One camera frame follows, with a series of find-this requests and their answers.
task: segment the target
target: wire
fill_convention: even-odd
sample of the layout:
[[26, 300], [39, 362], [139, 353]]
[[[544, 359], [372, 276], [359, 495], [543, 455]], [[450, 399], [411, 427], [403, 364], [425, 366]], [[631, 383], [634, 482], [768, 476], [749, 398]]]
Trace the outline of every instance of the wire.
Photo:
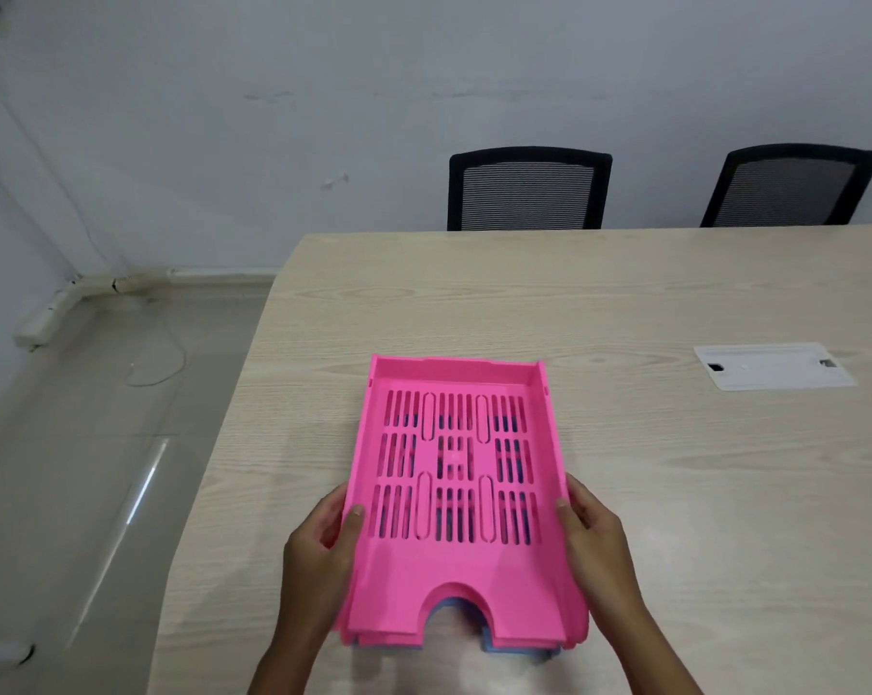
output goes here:
[[[7, 61], [7, 55], [1, 49], [0, 49], [0, 55], [2, 57], [5, 57], [5, 59]], [[85, 237], [88, 239], [88, 243], [91, 244], [91, 247], [95, 251], [97, 256], [102, 261], [104, 261], [105, 264], [107, 264], [107, 266], [114, 273], [116, 273], [118, 271], [118, 269], [120, 269], [121, 272], [123, 272], [124, 274], [135, 272], [133, 270], [133, 268], [131, 267], [127, 258], [125, 256], [123, 256], [122, 254], [116, 254], [116, 256], [115, 256], [115, 259], [120, 262], [120, 266], [111, 262], [111, 259], [107, 256], [107, 254], [104, 253], [104, 250], [100, 247], [100, 245], [98, 245], [97, 241], [95, 240], [95, 236], [92, 234], [91, 229], [88, 227], [89, 219], [88, 219], [87, 215], [85, 214], [84, 210], [82, 209], [82, 206], [79, 205], [78, 200], [75, 199], [75, 196], [72, 194], [69, 187], [66, 185], [66, 182], [62, 179], [62, 176], [59, 174], [59, 171], [53, 165], [53, 162], [49, 159], [49, 156], [43, 150], [43, 147], [40, 145], [39, 141], [37, 141], [37, 139], [34, 137], [34, 135], [28, 130], [27, 126], [25, 125], [25, 122], [14, 111], [14, 109], [11, 106], [11, 103], [8, 102], [2, 96], [1, 93], [0, 93], [0, 104], [1, 104], [2, 108], [5, 110], [5, 113], [11, 118], [14, 125], [18, 128], [18, 131], [21, 132], [21, 134], [27, 139], [27, 142], [34, 149], [34, 152], [39, 157], [40, 162], [43, 164], [44, 169], [47, 170], [50, 177], [56, 182], [57, 186], [62, 191], [62, 194], [65, 196], [66, 201], [69, 203], [70, 207], [72, 208], [72, 211], [75, 213], [75, 216], [78, 219], [79, 224], [82, 227], [82, 231], [84, 232]], [[42, 227], [40, 227], [39, 222], [36, 220], [33, 220], [33, 221], [36, 223], [37, 228], [42, 230]], [[78, 275], [79, 277], [83, 277], [83, 274], [79, 271], [79, 269], [77, 267], [72, 265], [72, 268], [75, 270], [76, 275]], [[169, 339], [172, 341], [175, 348], [177, 348], [178, 351], [182, 355], [182, 361], [177, 369], [175, 369], [174, 371], [172, 371], [171, 373], [166, 375], [164, 378], [157, 379], [152, 383], [131, 383], [130, 377], [134, 373], [135, 364], [132, 363], [130, 365], [130, 370], [127, 373], [127, 375], [125, 376], [125, 380], [124, 380], [125, 385], [128, 385], [129, 387], [152, 387], [153, 385], [160, 385], [162, 383], [165, 383], [167, 380], [171, 380], [172, 378], [175, 378], [175, 376], [178, 375], [179, 373], [182, 373], [182, 371], [184, 371], [187, 367], [188, 352], [187, 352], [187, 349], [183, 346], [182, 342], [179, 341], [178, 337], [175, 335], [175, 333], [169, 327], [165, 318], [163, 316], [159, 315], [158, 313], [156, 313], [150, 307], [149, 303], [144, 301], [143, 306], [141, 307], [140, 311], [142, 311], [144, 313], [144, 315], [152, 317], [152, 319], [156, 323], [158, 323], [160, 326], [163, 327], [166, 335], [169, 337]]]

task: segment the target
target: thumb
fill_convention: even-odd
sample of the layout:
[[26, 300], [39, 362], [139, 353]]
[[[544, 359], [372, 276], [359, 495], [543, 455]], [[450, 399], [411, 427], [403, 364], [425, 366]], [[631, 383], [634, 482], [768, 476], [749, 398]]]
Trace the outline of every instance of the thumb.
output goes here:
[[361, 527], [364, 524], [365, 507], [354, 505], [349, 510], [349, 514], [346, 515], [346, 520], [342, 523], [342, 528], [339, 530], [339, 537], [336, 540], [336, 545], [333, 547], [333, 553], [338, 554], [343, 560], [348, 560], [349, 566], [352, 565], [352, 559], [355, 558], [355, 547], [359, 543]]
[[558, 515], [558, 522], [561, 524], [561, 528], [565, 530], [565, 538], [584, 531], [584, 525], [581, 524], [581, 520], [567, 500], [564, 498], [558, 499], [554, 508], [555, 514]]

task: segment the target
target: pink tray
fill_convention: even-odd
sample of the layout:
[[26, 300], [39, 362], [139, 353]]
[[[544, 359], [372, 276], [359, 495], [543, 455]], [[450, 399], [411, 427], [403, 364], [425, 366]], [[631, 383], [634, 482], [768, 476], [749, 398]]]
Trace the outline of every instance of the pink tray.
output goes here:
[[347, 507], [365, 528], [343, 643], [421, 646], [445, 600], [499, 650], [573, 648], [588, 612], [554, 502], [567, 496], [545, 367], [372, 357]]

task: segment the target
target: tile floor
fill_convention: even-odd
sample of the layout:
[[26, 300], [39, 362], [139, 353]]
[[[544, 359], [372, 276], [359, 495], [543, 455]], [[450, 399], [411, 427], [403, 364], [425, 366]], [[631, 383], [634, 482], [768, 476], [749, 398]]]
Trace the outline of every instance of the tile floor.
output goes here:
[[[267, 295], [106, 298], [2, 431], [0, 639], [37, 648], [0, 667], [0, 695], [146, 691], [169, 566]], [[185, 369], [127, 385], [181, 364], [163, 321]]]

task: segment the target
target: wood grain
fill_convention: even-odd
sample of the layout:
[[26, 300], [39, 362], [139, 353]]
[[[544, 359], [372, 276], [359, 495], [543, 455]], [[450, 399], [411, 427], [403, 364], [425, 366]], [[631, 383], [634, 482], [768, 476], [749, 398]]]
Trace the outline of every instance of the wood grain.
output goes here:
[[[693, 347], [819, 341], [853, 388], [723, 393]], [[281, 548], [348, 476], [368, 362], [545, 360], [569, 470], [623, 518], [704, 689], [872, 693], [872, 226], [306, 237], [269, 296], [175, 554], [151, 692], [243, 692]], [[320, 693], [625, 693], [608, 645], [488, 656], [331, 637]]]

